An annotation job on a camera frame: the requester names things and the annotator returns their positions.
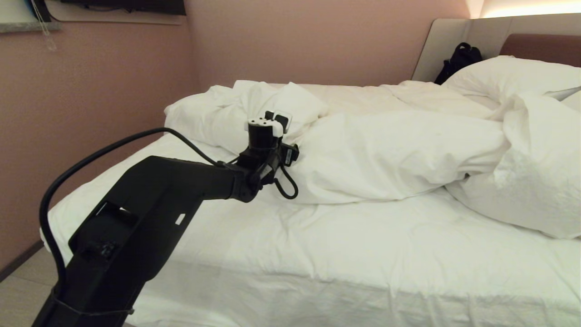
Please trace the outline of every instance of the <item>bed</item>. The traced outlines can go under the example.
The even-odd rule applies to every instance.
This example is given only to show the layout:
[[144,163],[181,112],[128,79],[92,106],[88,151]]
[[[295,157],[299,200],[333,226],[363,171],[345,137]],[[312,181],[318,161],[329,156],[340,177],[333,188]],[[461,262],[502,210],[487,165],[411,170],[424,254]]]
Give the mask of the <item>bed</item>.
[[[537,44],[532,58],[524,46],[531,39]],[[512,35],[502,54],[557,62],[562,58],[546,56],[563,53],[555,47],[581,44],[578,37],[559,39]],[[343,113],[353,111],[353,98],[345,96],[351,87],[304,88]],[[404,95],[390,90],[385,95],[369,88],[362,101],[370,110],[376,101],[401,102]],[[471,97],[491,110],[501,107]],[[224,147],[195,143],[215,160],[235,157]],[[69,194],[50,213],[66,260],[71,257],[66,243],[89,211],[129,167],[150,155],[203,161],[165,135]],[[577,327],[580,262],[579,238],[555,239],[490,219],[444,187],[401,200],[337,203],[284,201],[266,187],[250,204],[204,202],[127,322],[137,327]]]

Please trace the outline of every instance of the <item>baseboard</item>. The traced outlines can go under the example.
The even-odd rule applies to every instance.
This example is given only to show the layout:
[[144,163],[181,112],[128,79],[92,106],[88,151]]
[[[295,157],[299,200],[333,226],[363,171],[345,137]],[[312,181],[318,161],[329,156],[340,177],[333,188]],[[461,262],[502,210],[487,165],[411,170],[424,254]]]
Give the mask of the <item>baseboard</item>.
[[23,254],[20,254],[8,266],[4,267],[0,271],[0,282],[10,276],[18,267],[22,266],[23,263],[30,259],[38,250],[42,249],[43,246],[44,243],[42,241],[34,243],[33,246],[29,247]]

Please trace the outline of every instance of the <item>upholstered headboard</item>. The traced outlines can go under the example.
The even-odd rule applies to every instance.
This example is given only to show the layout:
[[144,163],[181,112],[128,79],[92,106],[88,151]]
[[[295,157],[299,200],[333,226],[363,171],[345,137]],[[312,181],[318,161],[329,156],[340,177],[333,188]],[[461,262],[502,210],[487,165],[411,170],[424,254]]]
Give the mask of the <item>upholstered headboard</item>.
[[511,34],[500,54],[581,67],[581,35]]

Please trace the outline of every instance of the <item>pink wall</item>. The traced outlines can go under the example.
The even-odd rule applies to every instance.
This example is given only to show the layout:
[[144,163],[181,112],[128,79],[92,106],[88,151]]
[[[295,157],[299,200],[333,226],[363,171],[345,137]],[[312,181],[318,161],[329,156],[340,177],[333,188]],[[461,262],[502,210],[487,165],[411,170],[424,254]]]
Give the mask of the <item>pink wall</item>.
[[[40,239],[38,204],[58,174],[162,126],[166,105],[199,91],[186,23],[64,23],[53,35],[57,52],[40,33],[0,34],[0,269]],[[66,189],[137,146],[96,162]]]
[[203,89],[236,79],[377,85],[411,78],[436,18],[465,0],[189,0]]

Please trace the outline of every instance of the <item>wall light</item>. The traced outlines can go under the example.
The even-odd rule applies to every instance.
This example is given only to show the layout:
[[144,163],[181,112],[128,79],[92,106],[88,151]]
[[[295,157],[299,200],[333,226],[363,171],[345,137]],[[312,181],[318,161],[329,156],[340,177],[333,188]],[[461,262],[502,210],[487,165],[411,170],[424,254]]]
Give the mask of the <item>wall light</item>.
[[550,15],[555,13],[581,13],[581,1],[577,3],[546,3],[532,6],[492,9],[489,12],[482,13],[482,18]]

